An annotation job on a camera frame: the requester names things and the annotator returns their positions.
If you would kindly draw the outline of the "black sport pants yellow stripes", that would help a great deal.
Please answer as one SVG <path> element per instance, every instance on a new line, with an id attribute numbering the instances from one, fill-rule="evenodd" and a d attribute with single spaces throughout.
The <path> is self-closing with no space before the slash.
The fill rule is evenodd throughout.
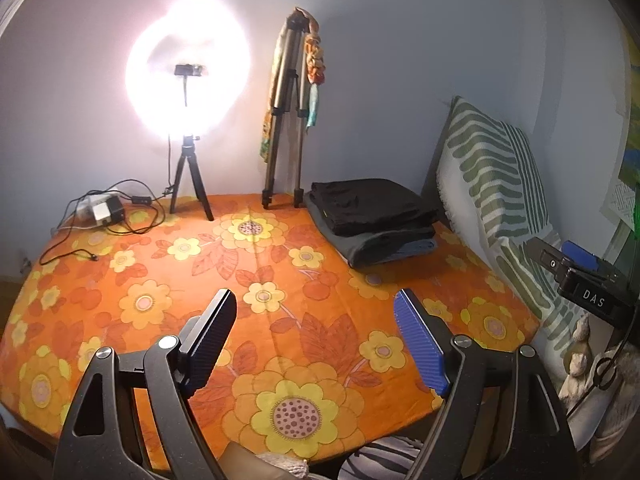
<path id="1" fill-rule="evenodd" d="M 339 236 L 429 228 L 436 218 L 418 194 L 387 179 L 314 182 L 308 198 Z"/>

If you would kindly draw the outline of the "orange floral bed sheet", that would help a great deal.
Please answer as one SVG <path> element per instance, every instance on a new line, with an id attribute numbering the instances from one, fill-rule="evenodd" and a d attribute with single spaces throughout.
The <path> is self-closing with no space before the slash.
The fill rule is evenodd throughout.
<path id="1" fill-rule="evenodd" d="M 210 202 L 213 220 L 188 203 L 153 226 L 134 208 L 121 228 L 55 237 L 58 260 L 34 267 L 2 336 L 2 403 L 57 436 L 96 350 L 146 349 L 226 288 L 238 317 L 191 400 L 208 445 L 325 460 L 439 408 L 396 326 L 398 290 L 484 348 L 513 350 L 537 330 L 444 226 L 427 255 L 355 270 L 288 200 Z"/>

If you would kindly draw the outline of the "folded dark grey clothes stack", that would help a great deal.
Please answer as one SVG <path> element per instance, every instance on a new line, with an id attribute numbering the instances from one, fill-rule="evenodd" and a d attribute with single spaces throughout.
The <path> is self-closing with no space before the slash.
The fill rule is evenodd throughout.
<path id="1" fill-rule="evenodd" d="M 434 226 L 337 235 L 330 229 L 309 193 L 304 196 L 304 204 L 317 230 L 353 269 L 426 255 L 437 247 Z"/>

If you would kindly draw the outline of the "green striped white pillow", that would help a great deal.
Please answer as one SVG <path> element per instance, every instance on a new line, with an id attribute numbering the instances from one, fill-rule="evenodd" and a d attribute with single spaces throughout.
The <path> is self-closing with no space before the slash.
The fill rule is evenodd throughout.
<path id="1" fill-rule="evenodd" d="M 526 134 L 455 96 L 442 136 L 436 184 L 454 232 L 535 315 L 539 350 L 562 359 L 584 311 L 561 298 L 551 274 L 524 252 L 533 237 L 555 248 L 561 245 Z"/>

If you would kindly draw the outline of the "white charger adapter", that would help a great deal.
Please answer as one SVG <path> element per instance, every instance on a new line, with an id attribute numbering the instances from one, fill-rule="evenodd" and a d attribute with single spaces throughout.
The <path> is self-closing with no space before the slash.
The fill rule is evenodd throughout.
<path id="1" fill-rule="evenodd" d="M 107 202 L 92 204 L 90 209 L 97 226 L 106 226 L 112 221 L 110 206 Z"/>

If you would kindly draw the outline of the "black charger adapter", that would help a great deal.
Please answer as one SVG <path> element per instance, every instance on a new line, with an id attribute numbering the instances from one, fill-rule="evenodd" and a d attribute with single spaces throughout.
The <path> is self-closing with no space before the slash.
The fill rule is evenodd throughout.
<path id="1" fill-rule="evenodd" d="M 110 196 L 105 205 L 108 211 L 108 223 L 115 224 L 125 220 L 125 208 L 117 195 Z"/>

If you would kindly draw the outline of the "white power strip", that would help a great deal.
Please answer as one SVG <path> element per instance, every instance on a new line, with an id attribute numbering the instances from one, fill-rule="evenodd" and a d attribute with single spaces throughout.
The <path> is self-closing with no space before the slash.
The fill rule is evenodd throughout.
<path id="1" fill-rule="evenodd" d="M 118 197 L 120 197 L 120 194 L 117 190 L 111 190 L 106 192 L 99 192 L 98 194 L 90 194 L 87 197 L 82 198 L 77 205 L 76 214 L 78 214 L 80 218 L 92 217 L 90 209 L 91 205 L 105 202 L 112 195 L 117 195 Z"/>

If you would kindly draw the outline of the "tall silver tripod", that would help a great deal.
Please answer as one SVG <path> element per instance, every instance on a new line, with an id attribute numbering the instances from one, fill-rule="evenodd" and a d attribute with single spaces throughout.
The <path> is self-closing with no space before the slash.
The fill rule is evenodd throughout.
<path id="1" fill-rule="evenodd" d="M 262 208 L 271 205 L 276 183 L 277 157 L 285 119 L 292 112 L 293 98 L 303 95 L 306 77 L 302 75 L 304 36 L 309 32 L 310 17 L 306 10 L 296 6 L 285 19 L 274 47 L 270 72 L 267 111 L 262 123 L 260 156 L 267 165 Z"/>

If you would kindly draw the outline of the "colourful cloth on tripod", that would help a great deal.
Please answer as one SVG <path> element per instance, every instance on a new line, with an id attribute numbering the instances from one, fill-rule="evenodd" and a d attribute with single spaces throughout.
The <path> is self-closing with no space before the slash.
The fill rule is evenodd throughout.
<path id="1" fill-rule="evenodd" d="M 283 24 L 273 51 L 273 59 L 270 74 L 269 98 L 267 110 L 262 123 L 262 143 L 260 144 L 260 157 L 264 162 L 268 162 L 268 153 L 273 135 L 273 110 L 276 107 L 276 90 L 280 69 L 283 66 L 285 33 L 290 26 L 288 21 L 291 18 L 301 16 L 303 18 L 303 62 L 305 66 L 304 83 L 309 87 L 309 116 L 306 119 L 305 129 L 313 127 L 317 122 L 319 107 L 319 87 L 326 80 L 326 64 L 323 59 L 323 49 L 321 47 L 320 25 L 314 16 L 307 10 L 296 6 L 294 11 L 288 16 Z"/>

